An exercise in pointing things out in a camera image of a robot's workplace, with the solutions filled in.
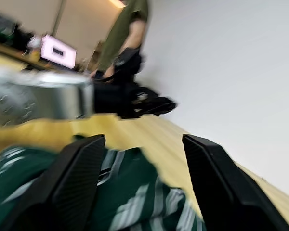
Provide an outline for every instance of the desk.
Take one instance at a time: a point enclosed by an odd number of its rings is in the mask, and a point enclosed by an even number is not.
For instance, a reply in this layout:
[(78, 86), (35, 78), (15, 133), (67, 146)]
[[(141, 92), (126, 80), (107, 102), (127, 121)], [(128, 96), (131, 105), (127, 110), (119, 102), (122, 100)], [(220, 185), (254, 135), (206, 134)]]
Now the desk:
[(8, 56), (10, 58), (19, 60), (19, 61), (21, 61), (23, 63), (30, 64), (33, 67), (35, 67), (36, 69), (38, 69), (38, 70), (50, 70), (50, 69), (53, 69), (51, 67), (46, 66), (46, 64), (47, 64), (46, 62), (43, 62), (43, 61), (38, 61), (38, 62), (32, 61), (29, 57), (22, 56), (21, 53), (18, 50), (15, 50), (15, 49), (7, 47), (7, 46), (4, 46), (2, 44), (0, 44), (0, 54), (3, 54), (3, 55)]
[[(90, 119), (73, 122), (31, 121), (13, 128), (0, 128), (0, 151), (10, 145), (21, 145), (59, 152), (71, 143), (74, 134), (105, 134), (108, 148), (125, 150), (143, 147), (144, 154), (157, 167), (161, 178), (170, 186), (183, 188), (200, 213), (181, 142), (182, 135), (187, 132), (160, 117), (146, 115), (136, 120), (119, 120), (114, 115), (94, 115)], [(289, 223), (289, 197), (240, 167), (257, 181)]]

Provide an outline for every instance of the white wall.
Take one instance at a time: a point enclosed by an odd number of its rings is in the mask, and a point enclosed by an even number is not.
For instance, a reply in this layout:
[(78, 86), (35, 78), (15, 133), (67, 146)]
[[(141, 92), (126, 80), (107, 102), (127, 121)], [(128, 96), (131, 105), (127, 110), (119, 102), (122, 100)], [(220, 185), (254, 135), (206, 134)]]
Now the white wall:
[(59, 0), (0, 0), (0, 11), (22, 22), (27, 30), (51, 32)]
[(78, 59), (90, 58), (118, 13), (108, 0), (67, 0), (56, 36), (77, 48)]
[(139, 81), (289, 194), (289, 0), (155, 0)]

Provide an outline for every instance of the green fabric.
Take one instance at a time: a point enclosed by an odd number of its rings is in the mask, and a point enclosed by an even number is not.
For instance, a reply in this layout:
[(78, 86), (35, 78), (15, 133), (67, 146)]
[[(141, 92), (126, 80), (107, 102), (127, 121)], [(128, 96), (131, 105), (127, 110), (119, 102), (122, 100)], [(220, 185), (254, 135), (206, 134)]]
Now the green fabric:
[(135, 13), (142, 20), (148, 20), (148, 0), (129, 0), (122, 10), (103, 45), (98, 70), (106, 71), (118, 55), (122, 45), (129, 35), (130, 23)]
[(55, 157), (46, 150), (21, 147), (11, 147), (0, 154), (0, 224), (19, 198), (9, 197), (39, 177)]
[[(0, 154), (0, 223), (25, 193), (24, 185), (30, 186), (55, 157), (42, 149), (22, 147)], [(206, 228), (183, 190), (163, 183), (141, 149), (134, 148), (105, 149), (89, 230), (205, 231)]]
[(110, 177), (98, 185), (90, 230), (206, 230), (184, 192), (164, 184), (139, 148), (115, 152)]

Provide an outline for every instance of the silver metal cylinder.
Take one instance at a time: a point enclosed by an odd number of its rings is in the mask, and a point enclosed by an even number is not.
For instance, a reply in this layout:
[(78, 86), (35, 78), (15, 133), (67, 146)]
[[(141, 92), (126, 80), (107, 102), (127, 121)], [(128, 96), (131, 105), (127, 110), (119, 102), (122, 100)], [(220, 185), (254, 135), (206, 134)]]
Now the silver metal cylinder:
[(38, 118), (89, 118), (92, 111), (93, 85), (88, 77), (0, 68), (0, 126)]

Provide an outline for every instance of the ceiling light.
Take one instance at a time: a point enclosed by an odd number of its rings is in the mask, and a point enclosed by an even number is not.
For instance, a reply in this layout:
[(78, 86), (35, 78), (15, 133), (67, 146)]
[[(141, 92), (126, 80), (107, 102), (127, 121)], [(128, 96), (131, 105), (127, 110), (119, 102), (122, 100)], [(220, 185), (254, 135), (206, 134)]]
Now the ceiling light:
[(124, 8), (125, 7), (124, 3), (120, 0), (109, 0), (109, 1), (111, 1), (111, 3), (114, 4), (118, 8)]

